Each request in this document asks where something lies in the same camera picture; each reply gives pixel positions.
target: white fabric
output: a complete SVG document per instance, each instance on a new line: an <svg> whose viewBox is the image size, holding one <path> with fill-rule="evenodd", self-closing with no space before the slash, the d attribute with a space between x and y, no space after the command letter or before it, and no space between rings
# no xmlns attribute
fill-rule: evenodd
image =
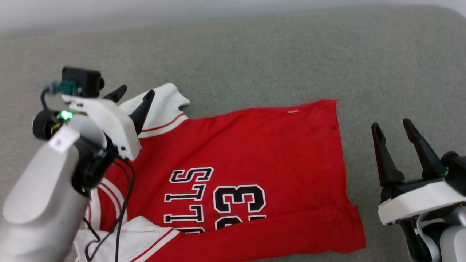
<svg viewBox="0 0 466 262"><path fill-rule="evenodd" d="M147 114L143 132L139 135L140 138L166 133L188 119L179 108L189 105L191 102L178 92L178 88L174 84L166 83L153 90L155 97ZM125 101L120 105L120 108L128 114L132 113L140 105L146 93Z"/></svg>
<svg viewBox="0 0 466 262"><path fill-rule="evenodd" d="M118 247L118 261L120 262L141 262L147 260L157 250L172 240L180 232L172 228L161 228L154 225L145 217L139 216L121 228L120 243ZM103 239L107 232L97 231ZM97 251L93 261L112 262L115 261L116 231L105 240ZM96 240L91 231L87 229L79 230L74 245L78 253L80 262L87 262L85 248L91 241ZM94 252L97 243L91 244L89 255Z"/></svg>

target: robotic arm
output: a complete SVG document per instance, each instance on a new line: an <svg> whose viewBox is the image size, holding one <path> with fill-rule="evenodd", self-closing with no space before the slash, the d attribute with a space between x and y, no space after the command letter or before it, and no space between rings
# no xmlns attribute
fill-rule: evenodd
<svg viewBox="0 0 466 262"><path fill-rule="evenodd" d="M372 137L379 173L380 221L401 225L413 261L466 261L466 157L435 154L411 120L403 125L423 168L422 179L404 181L393 163L385 136L377 123ZM443 219L423 225L422 222Z"/></svg>
<svg viewBox="0 0 466 262"><path fill-rule="evenodd" d="M0 261L62 261L96 187L115 159L134 160L141 148L138 134L155 96L149 91L129 116L115 104L122 86L97 99L103 79L98 71L64 68L62 98L74 111L60 118L57 111L41 111L34 135L48 140L20 177L3 208Z"/></svg>

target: white stripe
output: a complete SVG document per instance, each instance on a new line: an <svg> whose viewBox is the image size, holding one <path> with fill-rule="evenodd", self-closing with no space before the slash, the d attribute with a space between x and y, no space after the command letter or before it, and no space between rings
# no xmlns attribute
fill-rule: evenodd
<svg viewBox="0 0 466 262"><path fill-rule="evenodd" d="M101 207L99 192L96 188L90 191L90 224L95 230L100 230Z"/></svg>
<svg viewBox="0 0 466 262"><path fill-rule="evenodd" d="M124 197L121 194L118 187L116 187L112 182L110 182L106 178L103 178L102 181L100 181L100 183L106 185L112 191L112 193L115 194L115 196L117 197L116 199L118 200L118 203L120 203L120 206L123 207ZM126 222L128 222L128 209L126 210L126 212L124 212L124 215L123 215L123 225L126 224Z"/></svg>
<svg viewBox="0 0 466 262"><path fill-rule="evenodd" d="M104 191L110 197L110 200L112 200L113 205L115 206L115 220L116 220L118 218L118 216L120 215L120 206L118 205L117 200L115 199L113 194L110 193L110 191L106 187L104 187L102 185L98 185L97 187L102 189L102 191Z"/></svg>
<svg viewBox="0 0 466 262"><path fill-rule="evenodd" d="M175 127L179 126L182 122L184 122L187 119L189 119L188 116L181 115L173 123L169 124L168 126L164 126L162 128L152 130L152 131L141 132L141 134L139 135L139 138L149 138L149 137L165 134L175 129Z"/></svg>
<svg viewBox="0 0 466 262"><path fill-rule="evenodd" d="M166 237L161 239L155 246L153 246L149 251L147 251L144 255L140 258L135 260L134 262L142 262L148 260L157 250L161 249L166 243L172 240L176 235L178 235L179 231L173 230L171 231Z"/></svg>

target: gray fabric surface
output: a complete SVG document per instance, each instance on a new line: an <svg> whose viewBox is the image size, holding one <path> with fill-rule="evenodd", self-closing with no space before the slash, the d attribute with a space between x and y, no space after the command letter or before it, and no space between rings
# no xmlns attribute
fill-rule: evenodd
<svg viewBox="0 0 466 262"><path fill-rule="evenodd" d="M404 133L404 117L439 154L466 153L465 57L466 20L433 7L3 41L0 200L40 144L30 131L41 109L39 92L60 78L64 65L101 70L108 87L128 85L126 97L172 82L191 100L185 109L191 118L334 98L347 194L359 206L367 248L267 261L408 261L402 229L382 226L377 215L380 187L370 125L380 123L409 179L419 177L421 167Z"/></svg>

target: white sticker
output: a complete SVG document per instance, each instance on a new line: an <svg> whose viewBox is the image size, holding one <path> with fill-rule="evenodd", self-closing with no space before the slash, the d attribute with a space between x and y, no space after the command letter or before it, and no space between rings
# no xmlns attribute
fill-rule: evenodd
<svg viewBox="0 0 466 262"><path fill-rule="evenodd" d="M81 135L67 125L60 127L58 132L48 141L48 145L55 151L63 154Z"/></svg>

